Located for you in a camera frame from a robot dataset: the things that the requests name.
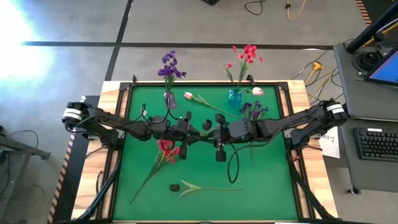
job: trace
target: clear vase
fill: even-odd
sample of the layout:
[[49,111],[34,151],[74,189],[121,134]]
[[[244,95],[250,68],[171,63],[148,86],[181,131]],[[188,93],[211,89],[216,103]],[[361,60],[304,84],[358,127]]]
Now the clear vase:
[[239,89],[229,90],[229,104],[231,106],[240,106],[242,103],[243,93]]
[[167,108],[167,102],[169,102],[169,108],[173,109],[177,106],[177,101],[175,100],[174,93],[172,91],[166,91],[163,95],[164,105]]

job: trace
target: blue vase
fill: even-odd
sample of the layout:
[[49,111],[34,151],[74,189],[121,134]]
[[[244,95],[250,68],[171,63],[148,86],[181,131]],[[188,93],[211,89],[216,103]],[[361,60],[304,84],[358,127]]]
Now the blue vase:
[[229,90],[229,104],[231,106],[240,106],[243,93],[241,90]]

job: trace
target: laptop screen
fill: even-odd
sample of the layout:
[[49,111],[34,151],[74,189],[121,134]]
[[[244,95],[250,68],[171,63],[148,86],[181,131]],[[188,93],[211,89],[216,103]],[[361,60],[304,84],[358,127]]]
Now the laptop screen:
[[398,51],[395,51],[394,54],[368,78],[398,84]]

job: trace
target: purple iris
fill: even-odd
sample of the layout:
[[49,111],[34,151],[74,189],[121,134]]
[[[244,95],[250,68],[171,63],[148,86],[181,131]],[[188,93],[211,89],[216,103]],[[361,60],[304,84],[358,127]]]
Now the purple iris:
[[251,103],[243,104],[243,108],[240,109],[239,111],[242,113],[243,119],[254,120],[254,119],[260,119],[263,112],[268,112],[269,108],[268,106],[263,108],[262,105],[260,104],[260,101],[256,100],[256,102],[254,102],[254,105]]
[[187,75],[186,72],[180,72],[176,67],[178,61],[175,58],[175,50],[171,50],[169,53],[162,57],[162,63],[165,64],[164,68],[161,68],[157,74],[163,77],[176,76],[177,78],[182,78]]

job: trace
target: wooden table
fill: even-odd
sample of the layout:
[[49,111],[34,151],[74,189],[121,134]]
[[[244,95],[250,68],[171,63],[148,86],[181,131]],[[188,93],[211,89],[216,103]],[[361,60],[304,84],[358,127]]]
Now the wooden table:
[[[294,113],[309,108],[310,105],[308,102],[307,92],[305,90],[305,85],[303,81],[294,80],[294,81],[281,81],[281,82],[287,82],[289,84],[290,100],[292,102]],[[110,113],[115,113],[120,83],[121,82],[115,82],[115,81],[103,83],[101,96],[98,104],[99,108],[102,108],[103,110]],[[282,104],[284,107],[285,115],[286,116],[289,115],[289,113],[287,112],[288,110],[286,108],[287,103],[283,95],[282,95]],[[124,96],[122,100],[120,116],[124,116],[123,111],[125,107],[126,107],[126,97]],[[319,142],[316,140],[311,140],[310,145],[319,147]],[[87,153],[94,151],[100,146],[101,143],[99,140],[91,141],[89,143]],[[107,155],[107,149],[102,149],[97,153],[92,154],[89,158],[86,159],[75,200],[75,206],[73,208],[72,218],[79,217],[95,198],[97,176],[98,173],[104,169],[106,155]],[[338,215],[333,200],[333,195],[331,192],[328,175],[326,173],[326,167],[323,161],[322,152],[316,149],[306,148],[303,150],[303,159],[305,161],[305,168],[307,171],[308,181],[312,192],[315,194],[317,199],[319,199],[320,203],[326,208],[326,210],[334,217],[337,217]],[[111,195],[111,189],[108,191],[107,196],[105,198],[103,217],[107,216],[110,195]],[[301,198],[302,207],[306,208],[307,207],[306,200],[305,197],[303,196],[303,193],[301,192],[301,189],[300,189],[300,198]],[[304,209],[303,213],[304,217],[308,217],[308,211]]]

